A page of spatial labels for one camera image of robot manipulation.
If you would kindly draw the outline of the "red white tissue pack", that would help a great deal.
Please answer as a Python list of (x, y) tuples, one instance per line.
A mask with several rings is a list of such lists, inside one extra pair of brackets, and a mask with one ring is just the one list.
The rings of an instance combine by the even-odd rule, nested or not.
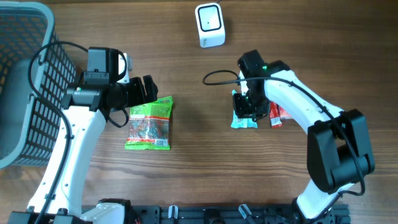
[(283, 107), (278, 106), (278, 111), (280, 119), (292, 119), (292, 116)]

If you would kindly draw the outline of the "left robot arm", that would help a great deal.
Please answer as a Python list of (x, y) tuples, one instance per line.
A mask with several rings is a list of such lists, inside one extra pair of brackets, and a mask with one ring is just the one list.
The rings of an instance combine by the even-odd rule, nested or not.
[(128, 69), (120, 69), (124, 54), (117, 49), (90, 47), (88, 65), (79, 80), (67, 86), (56, 107), (34, 89), (34, 114), (61, 118), (45, 174), (24, 212), (11, 212), (9, 223), (132, 223), (129, 200), (102, 199), (82, 211), (86, 174), (95, 144), (113, 111), (152, 103), (158, 89), (150, 75), (121, 83)]

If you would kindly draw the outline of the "teal wrapper packet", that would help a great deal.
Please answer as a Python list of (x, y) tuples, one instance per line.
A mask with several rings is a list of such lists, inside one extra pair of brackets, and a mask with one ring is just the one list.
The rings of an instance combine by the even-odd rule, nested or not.
[(251, 118), (238, 118), (236, 114), (236, 108), (233, 108), (233, 120), (231, 123), (231, 127), (234, 129), (239, 128), (258, 128), (256, 122), (254, 122)]

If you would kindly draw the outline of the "red stick sachet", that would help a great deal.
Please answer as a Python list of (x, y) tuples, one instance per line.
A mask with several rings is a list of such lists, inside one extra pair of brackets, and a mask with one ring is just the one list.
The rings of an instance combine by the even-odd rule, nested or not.
[(282, 126), (282, 121), (280, 120), (279, 109), (276, 103), (270, 103), (270, 123), (271, 128), (279, 128)]

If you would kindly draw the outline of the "green snack bag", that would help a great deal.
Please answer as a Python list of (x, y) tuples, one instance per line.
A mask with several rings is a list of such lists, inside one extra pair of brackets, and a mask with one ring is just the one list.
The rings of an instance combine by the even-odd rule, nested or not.
[(172, 96), (130, 108), (126, 150), (170, 150), (169, 123)]

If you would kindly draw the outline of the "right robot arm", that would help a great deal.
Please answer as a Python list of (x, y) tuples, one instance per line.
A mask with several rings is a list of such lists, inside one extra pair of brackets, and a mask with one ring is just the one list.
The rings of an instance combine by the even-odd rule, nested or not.
[(241, 91), (233, 95), (237, 117), (257, 121), (271, 113), (274, 102), (305, 131), (310, 182), (294, 199), (293, 217), (303, 223), (318, 221), (341, 196), (352, 193), (350, 187), (363, 185), (365, 176), (375, 170), (365, 116), (325, 101), (286, 63), (266, 63), (257, 50), (244, 53), (238, 67)]

